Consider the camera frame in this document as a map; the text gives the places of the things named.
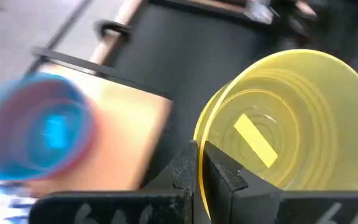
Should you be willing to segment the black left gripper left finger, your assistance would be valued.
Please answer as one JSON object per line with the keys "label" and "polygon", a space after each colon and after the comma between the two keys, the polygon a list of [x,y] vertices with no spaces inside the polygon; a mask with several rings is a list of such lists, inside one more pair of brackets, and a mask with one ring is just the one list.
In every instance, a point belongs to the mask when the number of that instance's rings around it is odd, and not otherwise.
{"label": "black left gripper left finger", "polygon": [[32,206],[29,224],[193,224],[197,168],[190,141],[143,189],[52,193]]}

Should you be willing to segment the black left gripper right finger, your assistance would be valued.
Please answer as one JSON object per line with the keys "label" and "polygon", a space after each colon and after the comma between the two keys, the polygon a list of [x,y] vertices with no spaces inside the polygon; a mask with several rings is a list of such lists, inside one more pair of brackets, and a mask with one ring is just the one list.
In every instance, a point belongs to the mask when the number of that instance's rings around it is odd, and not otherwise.
{"label": "black left gripper right finger", "polygon": [[206,142],[202,180],[212,224],[358,224],[358,191],[285,191]]}

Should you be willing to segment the yellow translucent plastic bowl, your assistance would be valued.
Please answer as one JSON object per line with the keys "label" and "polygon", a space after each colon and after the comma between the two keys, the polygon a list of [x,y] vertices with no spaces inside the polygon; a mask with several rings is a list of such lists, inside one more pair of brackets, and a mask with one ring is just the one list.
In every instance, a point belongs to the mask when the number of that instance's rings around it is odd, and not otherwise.
{"label": "yellow translucent plastic bowl", "polygon": [[317,50],[253,63],[203,108],[193,135],[285,191],[358,191],[358,73]]}

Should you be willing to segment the wooden shelf with black ends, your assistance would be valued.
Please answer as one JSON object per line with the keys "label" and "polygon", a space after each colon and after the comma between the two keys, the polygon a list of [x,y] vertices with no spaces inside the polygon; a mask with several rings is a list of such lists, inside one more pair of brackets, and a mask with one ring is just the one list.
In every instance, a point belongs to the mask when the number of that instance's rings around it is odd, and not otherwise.
{"label": "wooden shelf with black ends", "polygon": [[97,132],[91,149],[72,169],[27,182],[41,197],[52,192],[134,190],[170,112],[166,94],[119,76],[111,67],[37,47],[34,64],[43,72],[73,81],[91,100]]}

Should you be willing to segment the black table mat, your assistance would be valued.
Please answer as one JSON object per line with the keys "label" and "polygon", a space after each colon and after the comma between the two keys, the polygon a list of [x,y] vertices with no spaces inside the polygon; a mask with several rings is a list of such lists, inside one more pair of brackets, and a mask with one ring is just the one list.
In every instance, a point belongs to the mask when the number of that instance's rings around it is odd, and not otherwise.
{"label": "black table mat", "polygon": [[131,20],[130,39],[111,55],[120,77],[170,100],[161,140],[141,180],[148,184],[186,147],[210,98],[253,63],[285,50],[317,50],[358,73],[358,0],[317,0],[304,16],[293,0],[274,4],[260,25],[235,12],[186,0],[147,0]]}

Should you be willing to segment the black clamp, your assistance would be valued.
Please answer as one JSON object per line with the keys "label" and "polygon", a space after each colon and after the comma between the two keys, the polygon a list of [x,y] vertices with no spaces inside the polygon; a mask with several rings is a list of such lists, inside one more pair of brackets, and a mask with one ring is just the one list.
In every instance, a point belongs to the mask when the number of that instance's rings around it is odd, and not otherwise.
{"label": "black clamp", "polygon": [[94,29],[100,39],[105,39],[110,30],[121,34],[126,42],[130,39],[132,33],[132,27],[130,25],[110,20],[96,21],[94,23]]}

